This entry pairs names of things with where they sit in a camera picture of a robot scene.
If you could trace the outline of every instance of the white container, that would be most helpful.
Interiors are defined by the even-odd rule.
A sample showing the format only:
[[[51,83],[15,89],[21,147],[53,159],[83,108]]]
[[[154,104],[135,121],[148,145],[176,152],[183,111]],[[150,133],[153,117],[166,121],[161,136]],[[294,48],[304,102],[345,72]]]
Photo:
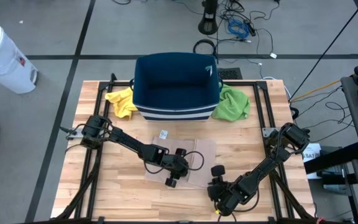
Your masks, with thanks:
[[[35,88],[38,70],[0,27],[0,83],[15,93]]]

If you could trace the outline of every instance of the white sign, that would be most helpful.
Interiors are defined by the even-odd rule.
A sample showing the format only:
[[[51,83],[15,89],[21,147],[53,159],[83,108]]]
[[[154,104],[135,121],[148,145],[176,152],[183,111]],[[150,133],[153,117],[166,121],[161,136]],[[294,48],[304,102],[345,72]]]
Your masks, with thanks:
[[[167,130],[161,130],[160,139],[166,139],[167,136],[168,136],[168,131]]]
[[[315,159],[320,156],[320,144],[318,143],[309,143],[306,149],[303,151],[303,162]],[[308,179],[321,179],[316,173],[308,174]]]

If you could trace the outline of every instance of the white stripe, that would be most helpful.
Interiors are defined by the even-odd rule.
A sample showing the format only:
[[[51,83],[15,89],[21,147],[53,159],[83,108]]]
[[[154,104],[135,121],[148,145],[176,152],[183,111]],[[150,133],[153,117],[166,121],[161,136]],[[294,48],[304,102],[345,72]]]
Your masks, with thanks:
[[[178,119],[178,118],[200,118],[204,116],[211,116],[212,111],[204,112],[204,113],[197,113],[197,114],[181,114],[181,115],[166,115],[166,114],[152,114],[152,113],[145,113],[140,112],[142,116],[150,117],[150,118],[167,118],[167,119]]]
[[[187,109],[187,110],[163,110],[163,109],[157,109],[157,108],[149,108],[146,106],[139,106],[139,105],[135,105],[137,108],[143,108],[143,109],[147,109],[147,110],[154,110],[154,111],[166,111],[166,112],[186,112],[186,111],[196,111],[196,110],[203,110],[203,109],[207,109],[207,108],[212,108],[217,106],[218,104],[214,104],[214,105],[208,105],[208,106],[204,106],[204,107],[199,107],[199,108],[195,108],[195,109]]]

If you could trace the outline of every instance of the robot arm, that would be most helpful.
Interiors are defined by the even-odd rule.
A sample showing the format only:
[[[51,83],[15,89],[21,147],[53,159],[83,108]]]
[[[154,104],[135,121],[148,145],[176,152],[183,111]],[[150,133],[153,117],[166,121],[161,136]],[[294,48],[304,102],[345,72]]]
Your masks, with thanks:
[[[108,137],[102,138],[101,130],[107,133]],[[175,187],[176,181],[174,179],[185,177],[188,173],[188,162],[184,158],[185,149],[177,149],[175,154],[169,154],[167,148],[154,144],[143,144],[126,134],[122,129],[114,127],[111,121],[103,116],[90,116],[82,134],[82,146],[97,149],[103,142],[111,141],[137,153],[139,159],[142,159],[145,163],[169,170],[171,176],[165,182],[165,185],[169,187]]]
[[[287,123],[281,130],[274,131],[267,139],[273,146],[272,153],[253,171],[240,175],[233,182],[225,182],[221,175],[224,167],[213,167],[215,178],[208,187],[208,195],[216,204],[216,209],[223,216],[230,215],[238,204],[245,205],[256,194],[259,182],[275,168],[284,163],[292,154],[302,153],[309,143],[308,134],[294,124]],[[295,146],[292,152],[286,150],[288,145]]]

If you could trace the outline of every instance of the yellow wire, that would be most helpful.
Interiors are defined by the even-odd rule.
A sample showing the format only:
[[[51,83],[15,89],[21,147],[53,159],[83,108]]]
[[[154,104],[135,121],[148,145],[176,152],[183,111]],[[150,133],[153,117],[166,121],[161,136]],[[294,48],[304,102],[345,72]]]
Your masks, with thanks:
[[[312,94],[312,93],[314,93],[314,92],[316,92],[316,91],[319,91],[319,90],[325,89],[325,88],[327,88],[327,87],[329,87],[329,86],[332,86],[332,85],[335,84],[335,83],[339,83],[339,81],[341,81],[341,80],[336,80],[335,82],[332,82],[332,83],[330,83],[330,84],[328,84],[328,85],[325,85],[325,86],[319,87],[319,88],[317,88],[317,89],[311,90],[311,91],[305,93],[304,95],[301,95],[301,96],[296,97],[295,99],[292,99],[292,100],[290,101],[290,103],[293,103],[294,101],[296,101],[296,100],[298,100],[298,99],[300,99],[300,98],[303,98],[303,97],[305,97],[305,96],[307,96],[307,95],[310,95],[310,94]]]

